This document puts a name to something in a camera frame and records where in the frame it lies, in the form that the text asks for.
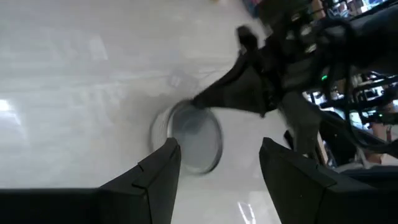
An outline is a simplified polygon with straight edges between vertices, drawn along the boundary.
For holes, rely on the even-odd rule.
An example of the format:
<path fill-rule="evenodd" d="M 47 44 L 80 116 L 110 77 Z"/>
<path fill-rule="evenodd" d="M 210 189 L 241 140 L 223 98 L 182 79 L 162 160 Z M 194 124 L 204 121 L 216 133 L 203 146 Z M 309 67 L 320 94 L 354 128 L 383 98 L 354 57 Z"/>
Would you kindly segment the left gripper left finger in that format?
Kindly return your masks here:
<path fill-rule="evenodd" d="M 171 224 L 181 150 L 174 138 L 99 188 L 101 224 Z"/>

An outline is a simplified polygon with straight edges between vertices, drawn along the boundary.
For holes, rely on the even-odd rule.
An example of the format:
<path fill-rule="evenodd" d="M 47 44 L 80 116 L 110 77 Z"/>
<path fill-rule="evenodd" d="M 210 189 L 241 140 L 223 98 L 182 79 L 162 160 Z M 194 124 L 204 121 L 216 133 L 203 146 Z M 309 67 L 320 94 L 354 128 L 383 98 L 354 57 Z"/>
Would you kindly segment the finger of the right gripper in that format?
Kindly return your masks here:
<path fill-rule="evenodd" d="M 317 144 L 320 115 L 311 102 L 301 93 L 286 93 L 278 109 L 293 137 L 294 151 L 299 154 L 312 153 Z"/>
<path fill-rule="evenodd" d="M 246 58 L 239 57 L 231 70 L 195 95 L 191 104 L 199 109 L 228 108 L 265 115 L 274 109 L 267 97 L 260 74 Z"/>

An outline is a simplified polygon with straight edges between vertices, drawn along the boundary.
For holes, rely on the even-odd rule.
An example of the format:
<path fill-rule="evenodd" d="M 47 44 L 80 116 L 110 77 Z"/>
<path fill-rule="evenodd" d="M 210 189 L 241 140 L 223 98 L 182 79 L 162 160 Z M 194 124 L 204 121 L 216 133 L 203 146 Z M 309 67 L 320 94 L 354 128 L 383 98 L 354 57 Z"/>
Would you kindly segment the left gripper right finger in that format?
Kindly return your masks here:
<path fill-rule="evenodd" d="M 264 138 L 259 151 L 261 171 L 282 224 L 317 224 L 318 210 L 327 187 L 336 181 L 318 164 Z"/>

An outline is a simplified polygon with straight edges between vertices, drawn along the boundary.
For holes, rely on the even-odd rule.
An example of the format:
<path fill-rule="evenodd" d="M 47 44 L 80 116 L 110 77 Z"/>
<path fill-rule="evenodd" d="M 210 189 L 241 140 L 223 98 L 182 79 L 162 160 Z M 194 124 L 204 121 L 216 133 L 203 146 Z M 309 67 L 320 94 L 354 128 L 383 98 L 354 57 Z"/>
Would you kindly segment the person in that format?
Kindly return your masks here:
<path fill-rule="evenodd" d="M 363 163 L 364 168 L 371 168 L 374 166 L 398 166 L 398 159 L 387 154 L 387 153 L 378 153 L 372 150 L 369 150 L 366 147 L 366 143 L 364 140 L 360 140 L 360 133 L 355 133 L 352 129 L 351 118 L 349 113 L 344 113 L 344 119 L 348 122 L 348 125 L 345 125 L 348 128 L 348 139 L 353 142 L 353 144 L 358 148 L 358 154 L 361 162 Z M 380 124 L 380 123 L 371 123 L 370 133 L 365 131 L 364 134 L 370 134 L 371 138 L 380 139 L 383 141 L 387 141 L 389 137 L 391 137 L 390 126 Z"/>

